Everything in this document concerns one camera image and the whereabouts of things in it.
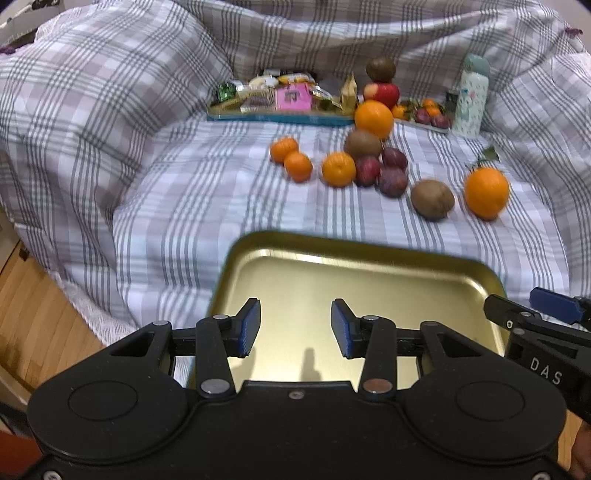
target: plate of fruit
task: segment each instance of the plate of fruit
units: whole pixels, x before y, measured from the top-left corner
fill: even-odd
[[[442,134],[449,133],[452,127],[444,106],[430,98],[422,102],[415,99],[403,100],[392,108],[392,114],[397,122]]]

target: orange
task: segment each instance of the orange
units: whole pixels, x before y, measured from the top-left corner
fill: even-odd
[[[509,181],[496,168],[477,168],[464,184],[468,208],[483,220],[494,220],[509,201]]]
[[[427,111],[429,116],[441,115],[441,110],[439,109],[438,106],[428,106],[425,108],[425,110]]]
[[[332,187],[346,187],[356,175],[355,160],[345,152],[331,153],[322,162],[322,177]]]
[[[310,159],[300,152],[287,154],[283,161],[283,166],[291,179],[296,183],[309,180],[312,175],[312,169],[314,169]]]
[[[435,100],[433,100],[432,98],[425,98],[423,100],[423,108],[427,108],[427,107],[430,107],[430,106],[439,107],[438,104],[437,104],[437,102]]]
[[[269,152],[271,153],[271,160],[275,163],[283,163],[285,157],[291,152],[297,152],[300,146],[297,144],[295,138],[284,137],[271,144]]]
[[[408,120],[407,108],[404,105],[395,105],[392,108],[392,116],[399,120]]]
[[[355,111],[355,126],[376,135],[380,140],[388,138],[394,117],[382,102],[366,100]]]

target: gold metal tray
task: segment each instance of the gold metal tray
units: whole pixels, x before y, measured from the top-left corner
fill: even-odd
[[[499,327],[484,317],[484,299],[504,295],[499,278],[472,260],[421,251],[279,232],[257,232],[231,249],[209,314],[235,314],[250,297],[261,301],[252,353],[232,358],[244,380],[350,380],[363,359],[346,360],[330,328],[330,305],[343,298],[357,316],[375,314],[400,328],[437,320],[504,352]],[[398,359],[398,388],[417,378],[414,358]]]

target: apple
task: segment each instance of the apple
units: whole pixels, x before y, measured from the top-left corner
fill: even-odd
[[[364,100],[376,100],[392,109],[398,103],[400,90],[393,83],[368,83],[363,89]]]

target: light blue bottle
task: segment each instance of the light blue bottle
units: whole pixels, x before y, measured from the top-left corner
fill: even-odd
[[[485,58],[473,53],[466,56],[457,98],[456,117],[452,125],[453,134],[474,138],[480,133],[490,75],[491,66]]]

